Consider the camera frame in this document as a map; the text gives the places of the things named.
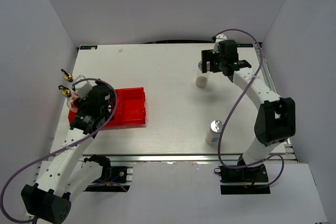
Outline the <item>aluminium table rail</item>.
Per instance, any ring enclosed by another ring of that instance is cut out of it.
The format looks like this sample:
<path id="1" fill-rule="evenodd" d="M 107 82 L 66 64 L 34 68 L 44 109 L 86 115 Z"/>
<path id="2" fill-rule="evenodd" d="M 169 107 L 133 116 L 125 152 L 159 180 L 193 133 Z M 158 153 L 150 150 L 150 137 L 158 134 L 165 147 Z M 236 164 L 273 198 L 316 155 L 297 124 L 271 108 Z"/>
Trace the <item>aluminium table rail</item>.
<path id="1" fill-rule="evenodd" d="M 260 79 L 263 79 L 265 81 L 266 86 L 268 87 L 269 91 L 271 93 L 276 93 L 277 90 L 275 88 L 275 84 L 273 82 L 273 79 L 271 77 L 271 74 L 268 70 L 266 60 L 261 55 L 262 50 L 261 47 L 259 47 L 257 44 L 254 44 L 254 49 L 256 51 L 256 55 L 258 57 L 258 60 L 263 60 L 262 66 L 260 67 L 260 71 L 262 72 L 261 75 L 257 74 L 258 78 L 255 79 L 253 82 L 252 87 L 256 88 L 256 84 L 261 84 Z M 246 158 L 247 161 L 253 160 L 258 161 L 259 159 L 267 160 L 267 159 L 284 159 L 285 162 L 298 162 L 297 157 L 295 155 L 295 152 L 293 150 L 292 144 L 290 142 L 290 139 L 286 139 L 284 142 L 277 142 L 276 144 L 270 145 L 266 147 L 264 144 L 260 143 L 257 139 L 257 136 L 255 134 L 255 126 L 257 125 L 257 122 L 255 122 L 254 125 L 254 140 L 251 143 L 250 147 L 246 151 Z"/>

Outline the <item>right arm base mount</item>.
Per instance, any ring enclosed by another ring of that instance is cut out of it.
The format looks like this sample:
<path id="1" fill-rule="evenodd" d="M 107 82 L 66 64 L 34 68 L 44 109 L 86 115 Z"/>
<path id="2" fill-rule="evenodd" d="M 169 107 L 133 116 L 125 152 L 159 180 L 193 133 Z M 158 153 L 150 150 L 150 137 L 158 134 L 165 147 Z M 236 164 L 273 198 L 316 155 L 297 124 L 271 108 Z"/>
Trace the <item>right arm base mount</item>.
<path id="1" fill-rule="evenodd" d="M 266 195 L 270 186 L 265 165 L 243 169 L 219 166 L 214 173 L 220 178 L 222 195 Z"/>

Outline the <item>white shaker with metal lid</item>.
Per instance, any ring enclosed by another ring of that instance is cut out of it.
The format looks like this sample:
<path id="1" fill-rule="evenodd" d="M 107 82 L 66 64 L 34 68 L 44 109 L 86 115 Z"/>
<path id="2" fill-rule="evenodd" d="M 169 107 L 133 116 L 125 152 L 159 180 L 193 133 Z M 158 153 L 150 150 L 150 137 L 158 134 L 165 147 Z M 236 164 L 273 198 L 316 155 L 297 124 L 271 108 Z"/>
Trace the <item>white shaker with metal lid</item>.
<path id="1" fill-rule="evenodd" d="M 213 120 L 210 123 L 208 131 L 205 136 L 205 142 L 209 145 L 218 143 L 219 136 L 221 134 L 224 123 L 220 120 Z"/>

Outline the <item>clear glass oil bottle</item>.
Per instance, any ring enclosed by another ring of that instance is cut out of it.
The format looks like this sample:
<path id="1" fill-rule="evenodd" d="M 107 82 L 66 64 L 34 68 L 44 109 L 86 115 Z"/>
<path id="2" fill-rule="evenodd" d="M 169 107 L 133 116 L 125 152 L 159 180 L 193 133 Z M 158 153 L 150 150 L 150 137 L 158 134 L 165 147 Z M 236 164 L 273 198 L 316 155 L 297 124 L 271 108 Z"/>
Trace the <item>clear glass oil bottle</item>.
<path id="1" fill-rule="evenodd" d="M 75 87 L 72 85 L 73 82 L 77 82 L 79 80 L 84 79 L 85 77 L 83 75 L 79 75 L 77 78 L 74 78 L 73 75 L 70 72 L 67 72 L 64 69 L 61 69 L 61 72 L 63 74 L 63 77 L 66 82 L 70 83 L 70 85 L 67 87 L 65 85 L 60 85 L 59 89 L 75 89 Z"/>

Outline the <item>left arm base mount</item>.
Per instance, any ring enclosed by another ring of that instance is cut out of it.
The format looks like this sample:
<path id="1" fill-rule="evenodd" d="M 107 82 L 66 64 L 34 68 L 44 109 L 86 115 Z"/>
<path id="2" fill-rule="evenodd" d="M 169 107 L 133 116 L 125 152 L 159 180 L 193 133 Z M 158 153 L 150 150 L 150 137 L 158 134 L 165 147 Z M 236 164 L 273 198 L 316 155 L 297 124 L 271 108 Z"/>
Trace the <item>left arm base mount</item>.
<path id="1" fill-rule="evenodd" d="M 93 155 L 83 160 L 96 162 L 102 167 L 101 176 L 94 180 L 86 189 L 86 192 L 126 193 L 130 189 L 133 168 L 125 165 L 111 165 L 106 156 Z"/>

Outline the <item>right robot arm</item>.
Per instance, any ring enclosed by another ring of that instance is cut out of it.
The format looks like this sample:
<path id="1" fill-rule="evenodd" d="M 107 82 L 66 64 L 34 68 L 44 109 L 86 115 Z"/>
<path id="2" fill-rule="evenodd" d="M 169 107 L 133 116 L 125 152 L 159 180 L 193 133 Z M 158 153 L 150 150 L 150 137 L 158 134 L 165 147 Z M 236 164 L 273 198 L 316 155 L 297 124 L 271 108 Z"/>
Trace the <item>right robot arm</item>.
<path id="1" fill-rule="evenodd" d="M 280 143 L 296 133 L 296 104 L 283 98 L 257 78 L 247 60 L 240 60 L 237 43 L 217 37 L 212 50 L 202 51 L 202 72 L 221 72 L 242 89 L 258 110 L 254 125 L 255 139 L 242 154 L 238 177 L 247 182 L 256 175 L 259 166 Z"/>

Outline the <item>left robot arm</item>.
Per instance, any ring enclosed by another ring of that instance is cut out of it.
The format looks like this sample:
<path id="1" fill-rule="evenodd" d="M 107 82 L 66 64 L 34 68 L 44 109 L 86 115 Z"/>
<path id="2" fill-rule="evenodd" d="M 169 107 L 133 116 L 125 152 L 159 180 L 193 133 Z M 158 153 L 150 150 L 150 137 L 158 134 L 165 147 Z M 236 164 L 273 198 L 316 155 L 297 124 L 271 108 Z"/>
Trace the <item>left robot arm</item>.
<path id="1" fill-rule="evenodd" d="M 110 178 L 110 160 L 101 155 L 85 159 L 73 172 L 79 158 L 98 132 L 112 119 L 117 105 L 116 92 L 107 84 L 97 82 L 85 98 L 75 102 L 78 110 L 70 123 L 64 148 L 55 156 L 34 185 L 25 185 L 21 196 L 29 214 L 50 223 L 63 223 L 71 203 L 91 183 Z"/>

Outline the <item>clear jar with metal lid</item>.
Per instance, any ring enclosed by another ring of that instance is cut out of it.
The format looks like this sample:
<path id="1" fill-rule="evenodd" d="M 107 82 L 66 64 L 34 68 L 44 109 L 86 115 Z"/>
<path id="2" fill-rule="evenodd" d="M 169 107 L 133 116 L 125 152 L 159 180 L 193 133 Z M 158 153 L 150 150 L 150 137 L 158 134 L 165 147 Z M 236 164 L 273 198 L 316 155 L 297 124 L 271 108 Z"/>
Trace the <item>clear jar with metal lid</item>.
<path id="1" fill-rule="evenodd" d="M 209 67 L 207 67 L 207 72 L 203 73 L 202 72 L 202 61 L 198 63 L 198 69 L 196 71 L 196 80 L 195 80 L 195 85 L 198 88 L 206 88 L 208 84 L 208 78 L 209 78 Z"/>

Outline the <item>red plastic organizer tray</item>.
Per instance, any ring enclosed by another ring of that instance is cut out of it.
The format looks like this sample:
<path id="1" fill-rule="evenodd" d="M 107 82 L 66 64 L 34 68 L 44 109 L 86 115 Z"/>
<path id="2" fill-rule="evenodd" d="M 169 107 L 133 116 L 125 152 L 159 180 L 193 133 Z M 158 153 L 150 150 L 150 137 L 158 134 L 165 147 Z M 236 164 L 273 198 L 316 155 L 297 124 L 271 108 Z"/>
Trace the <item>red plastic organizer tray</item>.
<path id="1" fill-rule="evenodd" d="M 91 116 L 76 116 L 69 110 L 68 120 L 70 128 L 80 129 L 84 134 L 89 134 L 103 125 L 107 128 L 138 127 L 146 124 L 145 92 L 143 88 L 117 89 L 115 90 L 115 107 L 106 120 L 92 118 Z"/>

